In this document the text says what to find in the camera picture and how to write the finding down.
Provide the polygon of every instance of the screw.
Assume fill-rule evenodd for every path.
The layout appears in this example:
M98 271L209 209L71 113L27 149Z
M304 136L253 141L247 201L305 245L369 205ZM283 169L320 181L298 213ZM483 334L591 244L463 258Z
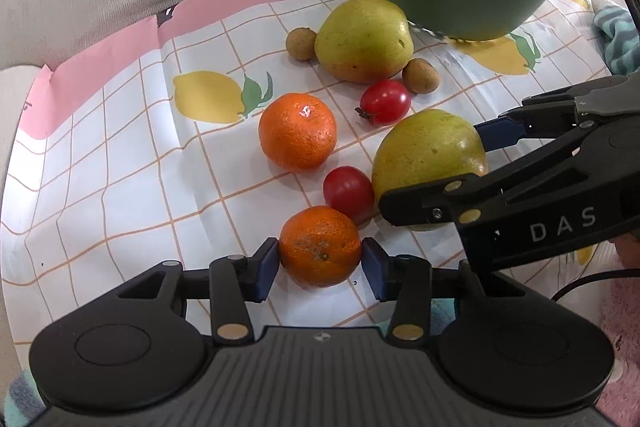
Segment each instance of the screw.
M465 210L460 214L458 216L458 221L463 225L467 225L468 223L472 223L480 219L480 216L482 216L482 212L477 208L472 208L470 210Z
M447 183L444 187L444 191L452 192L453 190L458 190L460 187L462 187L462 182L460 180L456 180L454 182Z
M227 255L226 258L231 261L236 271L245 270L248 265L247 258L241 253L233 253L231 255Z
M318 342L325 342L325 341L330 341L331 340L331 335L329 335L329 333L326 333L324 331L320 331L320 333L316 333L313 336L314 340L318 341Z
M393 336L401 341L416 341L424 335L424 330L415 324L400 324L392 331Z

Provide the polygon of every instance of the orange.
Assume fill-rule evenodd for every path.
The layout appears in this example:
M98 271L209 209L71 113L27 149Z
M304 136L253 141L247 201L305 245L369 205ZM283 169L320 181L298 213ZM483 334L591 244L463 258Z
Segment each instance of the orange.
M310 94L283 94L264 110L258 137L267 158L283 169L315 169L335 148L334 114Z
M282 227L280 262L303 286L338 284L355 270L362 247L351 219L330 206L312 206Z

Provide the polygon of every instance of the red tomato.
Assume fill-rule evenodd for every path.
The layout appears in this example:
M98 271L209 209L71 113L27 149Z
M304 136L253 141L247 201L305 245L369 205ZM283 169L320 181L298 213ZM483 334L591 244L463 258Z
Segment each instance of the red tomato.
M373 186L367 175L355 167L338 167L329 172L322 193L326 204L354 221L369 217L373 209Z
M358 114L373 125L390 125L402 120L411 105L411 95L397 80L380 80L360 99Z

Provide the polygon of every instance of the cable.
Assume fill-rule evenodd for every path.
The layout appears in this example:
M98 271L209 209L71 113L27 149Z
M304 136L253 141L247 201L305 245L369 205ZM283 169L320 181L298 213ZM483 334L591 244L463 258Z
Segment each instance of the cable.
M623 270L610 270L606 272L594 273L593 275L588 275L587 277L582 277L581 279L577 279L573 282L570 282L567 286L560 288L556 294L551 297L552 301L558 301L567 293L576 288L588 284L590 282L596 281L605 281L607 279L624 279L626 277L640 277L640 268L626 268Z

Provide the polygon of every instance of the pear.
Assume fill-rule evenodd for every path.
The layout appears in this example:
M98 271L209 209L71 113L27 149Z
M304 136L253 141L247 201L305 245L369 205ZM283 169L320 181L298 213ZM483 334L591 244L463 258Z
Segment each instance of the pear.
M473 172L487 174L478 131L441 109L425 109L401 120L382 140L373 160L376 201L392 188Z
M404 12L387 0L348 0L322 24L315 52L339 80L370 84L402 70L414 52Z

